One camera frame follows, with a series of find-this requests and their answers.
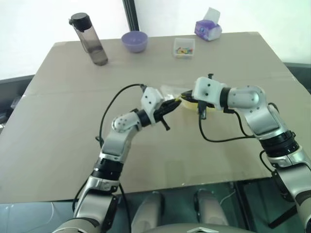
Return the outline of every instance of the table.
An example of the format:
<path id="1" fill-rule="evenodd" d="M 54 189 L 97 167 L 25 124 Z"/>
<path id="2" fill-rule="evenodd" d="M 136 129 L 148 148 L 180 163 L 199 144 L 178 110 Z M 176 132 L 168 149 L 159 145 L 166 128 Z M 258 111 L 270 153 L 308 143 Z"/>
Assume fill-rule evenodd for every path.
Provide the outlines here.
<path id="1" fill-rule="evenodd" d="M 232 87 L 261 86 L 311 154 L 310 95 L 260 34 L 225 33 L 212 42 L 179 37 L 195 38 L 193 59 L 173 58 L 175 37 L 152 37 L 141 54 L 113 39 L 102 41 L 109 58 L 103 67 L 92 64 L 80 42 L 56 43 L 0 135 L 0 202 L 72 199 L 98 158 L 94 137 L 106 106 L 131 83 L 192 89 L 198 77 L 214 73 Z M 120 95 L 104 135 L 115 116 L 139 108 L 140 97 L 139 88 Z M 157 124 L 134 138 L 121 176 L 125 192 L 270 176 L 259 160 L 257 140 L 206 142 L 197 114 L 184 107 L 165 119 L 170 131 Z M 213 139 L 242 135 L 235 116 L 221 112 L 209 113 L 203 128 Z"/>

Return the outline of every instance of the purple bowl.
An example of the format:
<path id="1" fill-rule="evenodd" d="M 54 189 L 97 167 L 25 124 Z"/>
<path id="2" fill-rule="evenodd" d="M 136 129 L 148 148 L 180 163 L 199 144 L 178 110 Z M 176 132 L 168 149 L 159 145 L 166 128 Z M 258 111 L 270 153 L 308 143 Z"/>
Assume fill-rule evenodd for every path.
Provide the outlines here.
<path id="1" fill-rule="evenodd" d="M 143 52 L 147 46 L 148 36 L 140 31 L 132 31 L 124 34 L 121 40 L 130 52 Z"/>

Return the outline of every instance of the water bottle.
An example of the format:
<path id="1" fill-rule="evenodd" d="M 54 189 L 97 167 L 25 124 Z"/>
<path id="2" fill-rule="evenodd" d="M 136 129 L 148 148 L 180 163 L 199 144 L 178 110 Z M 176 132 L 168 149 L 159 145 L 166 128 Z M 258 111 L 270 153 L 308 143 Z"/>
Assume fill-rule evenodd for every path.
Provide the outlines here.
<path id="1" fill-rule="evenodd" d="M 71 16 L 69 24 L 77 32 L 84 50 L 89 54 L 93 63 L 98 66 L 105 65 L 108 62 L 108 58 L 89 16 L 86 13 L 76 13 Z"/>

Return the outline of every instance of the black wire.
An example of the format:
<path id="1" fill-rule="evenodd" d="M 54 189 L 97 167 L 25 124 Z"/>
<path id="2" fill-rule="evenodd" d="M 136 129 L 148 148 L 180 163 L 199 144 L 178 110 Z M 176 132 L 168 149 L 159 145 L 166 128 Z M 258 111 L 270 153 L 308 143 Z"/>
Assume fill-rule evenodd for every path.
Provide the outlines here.
<path id="1" fill-rule="evenodd" d="M 244 136 L 244 137 L 233 137 L 233 138 L 229 138 L 229 139 L 224 139 L 224 140 L 212 140 L 212 139 L 208 139 L 205 135 L 204 132 L 202 130 L 202 122 L 201 122 L 201 116 L 199 115 L 199 129 L 201 132 L 202 137 L 208 141 L 208 142 L 229 142 L 229 141 L 233 141 L 233 140 L 238 140 L 238 139 L 246 139 L 246 138 L 254 138 L 254 136 Z"/>
<path id="2" fill-rule="evenodd" d="M 99 145 L 100 147 L 102 148 L 103 144 L 104 144 L 104 139 L 102 138 L 102 131 L 103 131 L 103 123 L 104 123 L 104 118 L 109 110 L 109 108 L 111 107 L 112 103 L 116 100 L 116 98 L 118 97 L 119 94 L 121 94 L 122 91 L 126 90 L 127 88 L 130 88 L 132 86 L 144 86 L 144 84 L 140 84 L 140 83 L 135 83 L 135 84 L 131 84 L 131 85 L 128 85 L 124 88 L 122 88 L 115 96 L 114 98 L 111 100 L 111 102 L 108 104 L 104 114 L 103 114 L 103 117 L 102 117 L 102 120 L 101 120 L 101 124 L 100 124 L 100 128 L 99 128 L 99 136 L 96 140 L 99 140 Z"/>
<path id="3" fill-rule="evenodd" d="M 126 197 L 125 197 L 125 193 L 124 193 L 124 190 L 123 190 L 123 187 L 122 187 L 121 183 L 119 184 L 119 188 L 120 188 L 121 193 L 122 193 L 122 197 L 123 197 L 123 200 L 124 200 L 125 209 L 126 209 L 126 213 L 127 213 L 128 232 L 131 233 L 131 232 L 132 232 L 132 227 L 131 227 L 130 208 L 129 208 L 129 206 L 128 206 L 128 202 L 127 202 L 127 199 L 126 199 Z"/>
<path id="4" fill-rule="evenodd" d="M 83 189 L 83 187 L 85 186 L 87 180 L 83 183 L 83 185 L 80 187 L 79 191 L 77 192 L 76 196 L 74 197 L 73 201 L 72 201 L 72 211 L 74 212 L 75 208 L 76 208 L 76 202 L 78 200 L 78 196 L 81 193 L 81 190 Z"/>
<path id="5" fill-rule="evenodd" d="M 237 118 L 238 118 L 238 121 L 239 121 L 239 126 L 240 126 L 240 129 L 241 129 L 241 132 L 242 132 L 242 134 L 244 134 L 245 136 L 247 136 L 247 137 L 255 137 L 255 136 L 253 136 L 253 135 L 247 135 L 246 133 L 245 133 L 245 131 L 244 131 L 244 129 L 243 129 L 243 125 L 242 125 L 242 120 L 241 120 L 241 117 L 240 117 L 240 115 L 235 111 L 235 110 L 233 110 L 233 112 L 234 112 L 234 114 L 237 116 Z"/>
<path id="6" fill-rule="evenodd" d="M 259 158 L 260 158 L 262 164 L 263 164 L 270 172 L 272 172 L 272 170 L 266 165 L 266 163 L 265 163 L 265 162 L 263 161 L 263 159 L 262 159 L 262 155 L 263 155 L 264 152 L 265 152 L 264 150 L 263 150 L 262 152 L 260 152 Z"/>
<path id="7" fill-rule="evenodd" d="M 270 102 L 268 105 L 272 105 L 277 110 L 277 112 L 280 113 L 275 103 Z"/>

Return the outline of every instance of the tissue box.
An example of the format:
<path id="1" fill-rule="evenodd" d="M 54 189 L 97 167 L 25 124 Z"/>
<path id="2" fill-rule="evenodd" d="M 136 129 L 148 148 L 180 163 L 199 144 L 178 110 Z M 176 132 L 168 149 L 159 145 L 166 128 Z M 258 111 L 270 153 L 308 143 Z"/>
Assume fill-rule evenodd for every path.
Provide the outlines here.
<path id="1" fill-rule="evenodd" d="M 196 22 L 194 33 L 206 41 L 211 41 L 220 37 L 222 28 L 211 20 L 203 19 Z"/>

